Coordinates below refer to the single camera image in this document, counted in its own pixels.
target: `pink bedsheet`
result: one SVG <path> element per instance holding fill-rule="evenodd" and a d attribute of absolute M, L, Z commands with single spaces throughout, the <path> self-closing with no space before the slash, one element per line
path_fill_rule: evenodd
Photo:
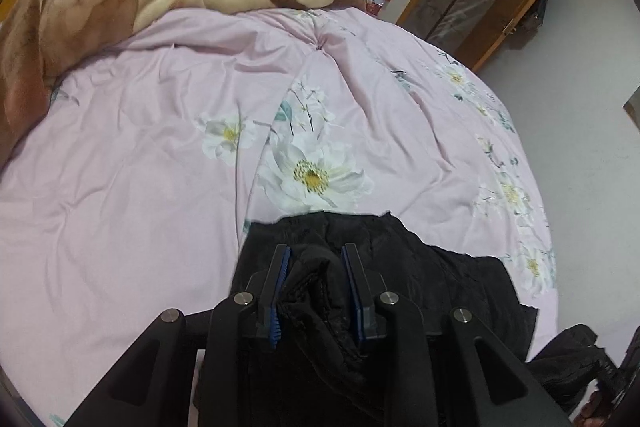
<path fill-rule="evenodd" d="M 70 72 L 0 183 L 0 365 L 59 426 L 162 310 L 228 293 L 253 220 L 391 211 L 503 260 L 556 333 L 542 201 L 502 103 L 356 9 L 169 12 Z"/>

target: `cartoon animal face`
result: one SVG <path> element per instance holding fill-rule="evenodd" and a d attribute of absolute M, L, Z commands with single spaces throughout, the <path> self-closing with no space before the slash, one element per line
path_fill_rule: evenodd
<path fill-rule="evenodd" d="M 45 76 L 131 35 L 138 0 L 42 0 Z"/>

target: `plush blanket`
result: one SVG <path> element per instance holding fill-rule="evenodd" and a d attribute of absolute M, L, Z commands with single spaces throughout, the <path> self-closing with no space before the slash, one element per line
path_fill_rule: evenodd
<path fill-rule="evenodd" d="M 165 12 L 203 7 L 362 8 L 362 0 L 18 0 L 0 28 L 0 168 L 49 108 L 56 79 L 81 59 L 123 41 Z"/>

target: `white wall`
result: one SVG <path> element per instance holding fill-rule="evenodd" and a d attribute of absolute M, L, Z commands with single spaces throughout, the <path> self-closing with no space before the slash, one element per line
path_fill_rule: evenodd
<path fill-rule="evenodd" d="M 394 22 L 409 0 L 381 14 Z M 561 327 L 640 316 L 640 132 L 623 103 L 640 84 L 632 0 L 550 0 L 522 50 L 482 71 L 511 111 L 558 256 Z"/>

